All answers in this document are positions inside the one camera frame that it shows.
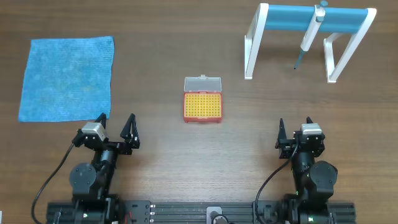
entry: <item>wooden tabletop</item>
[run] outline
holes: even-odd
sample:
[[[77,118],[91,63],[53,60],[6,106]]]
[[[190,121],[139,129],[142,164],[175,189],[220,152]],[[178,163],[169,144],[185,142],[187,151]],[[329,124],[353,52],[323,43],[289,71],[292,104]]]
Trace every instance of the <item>wooden tabletop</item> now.
[[[19,123],[30,40],[112,35],[115,56],[111,140],[130,113],[141,148],[121,156],[111,191],[126,200],[252,202],[284,161],[274,149],[279,119],[288,137],[310,116],[326,139],[325,160],[338,169],[333,200],[356,204],[358,223],[398,219],[398,2],[343,1],[330,7],[375,7],[368,34],[336,84],[326,83],[319,34],[294,70],[304,33],[266,31],[254,69],[244,80],[244,35],[260,1],[20,1],[0,2],[0,210],[3,223],[32,223],[31,203],[85,121]],[[271,1],[311,6],[317,1]],[[336,57],[348,37],[333,44]],[[184,123],[185,77],[221,77],[220,124]],[[93,151],[72,150],[45,188],[47,202],[72,197],[69,172]],[[295,192],[289,167],[261,199]]]

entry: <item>white bracket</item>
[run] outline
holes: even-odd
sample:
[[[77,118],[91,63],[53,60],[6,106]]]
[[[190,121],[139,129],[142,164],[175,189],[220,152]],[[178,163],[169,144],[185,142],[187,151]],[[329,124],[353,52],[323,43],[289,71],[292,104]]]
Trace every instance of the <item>white bracket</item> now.
[[[261,3],[251,21],[248,34],[244,36],[244,79],[253,79],[254,65],[259,52],[262,33],[266,26],[268,4]]]
[[[372,8],[368,9],[368,15],[366,16],[358,32],[351,36],[347,48],[345,49],[336,67],[335,67],[335,61],[333,59],[332,43],[334,40],[336,40],[343,34],[333,33],[331,36],[323,40],[323,46],[325,48],[325,65],[326,65],[326,75],[328,83],[336,83],[337,78],[339,77],[341,71],[343,71],[348,60],[351,58],[357,46],[359,45],[362,38],[365,36],[366,32],[371,26],[373,19],[376,16],[376,13],[377,13],[376,9]]]

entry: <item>white object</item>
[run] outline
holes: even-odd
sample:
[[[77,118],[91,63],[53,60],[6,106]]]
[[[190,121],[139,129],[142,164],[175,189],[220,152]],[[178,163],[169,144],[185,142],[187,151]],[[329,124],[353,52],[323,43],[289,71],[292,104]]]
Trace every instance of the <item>white object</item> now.
[[[343,71],[348,60],[351,58],[357,46],[359,45],[362,38],[365,36],[366,32],[371,26],[373,19],[376,16],[376,13],[377,13],[376,9],[368,8],[368,15],[366,16],[358,32],[351,36],[347,48],[345,49],[336,67],[335,67],[335,61],[333,59],[332,43],[334,40],[342,36],[342,34],[333,33],[331,36],[323,40],[323,46],[325,48],[325,65],[326,65],[326,75],[328,83],[336,83],[337,78],[339,77],[341,71]]]
[[[249,31],[244,36],[244,79],[253,78],[254,65],[259,52],[262,33],[266,26],[268,4],[261,3],[251,21]]]
[[[317,7],[314,6],[315,10],[310,22],[310,25],[308,26],[308,29],[304,35],[303,41],[301,42],[301,49],[305,52],[307,52],[311,44],[318,32],[319,27],[321,26],[322,22],[317,22],[317,17],[324,17],[325,16],[325,9],[323,7]]]

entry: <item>clear plastic lid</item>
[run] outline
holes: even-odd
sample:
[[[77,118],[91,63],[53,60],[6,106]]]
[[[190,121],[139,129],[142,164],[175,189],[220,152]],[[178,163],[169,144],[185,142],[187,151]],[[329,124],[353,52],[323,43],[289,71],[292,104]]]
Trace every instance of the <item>clear plastic lid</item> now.
[[[185,77],[184,92],[221,92],[221,78],[220,77],[206,77],[200,75],[199,77]]]

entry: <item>blue towel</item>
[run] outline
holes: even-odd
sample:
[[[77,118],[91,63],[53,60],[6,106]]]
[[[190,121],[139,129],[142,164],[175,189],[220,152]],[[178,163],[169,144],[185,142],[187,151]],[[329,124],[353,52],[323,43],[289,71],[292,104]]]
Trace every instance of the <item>blue towel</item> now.
[[[113,55],[112,37],[32,40],[19,121],[108,118]]]

